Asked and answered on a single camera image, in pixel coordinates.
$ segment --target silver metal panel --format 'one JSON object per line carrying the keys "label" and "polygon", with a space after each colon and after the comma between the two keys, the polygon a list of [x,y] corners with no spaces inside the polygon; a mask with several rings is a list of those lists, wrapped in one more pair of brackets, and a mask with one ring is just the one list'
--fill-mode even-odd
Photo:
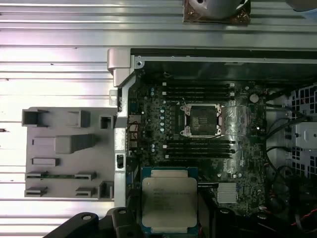
{"label": "silver metal panel", "polygon": [[182,0],[0,0],[0,237],[42,237],[113,203],[24,198],[29,107],[106,107],[112,47],[317,49],[317,24],[253,1],[249,26],[182,23]]}

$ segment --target motherboard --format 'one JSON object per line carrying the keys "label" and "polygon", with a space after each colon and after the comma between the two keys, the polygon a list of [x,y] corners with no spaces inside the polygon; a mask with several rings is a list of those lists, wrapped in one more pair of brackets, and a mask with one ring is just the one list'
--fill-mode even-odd
{"label": "motherboard", "polygon": [[140,74],[129,92],[129,156],[141,167],[197,167],[198,189],[219,207],[257,212],[265,204],[265,94],[259,82]]}

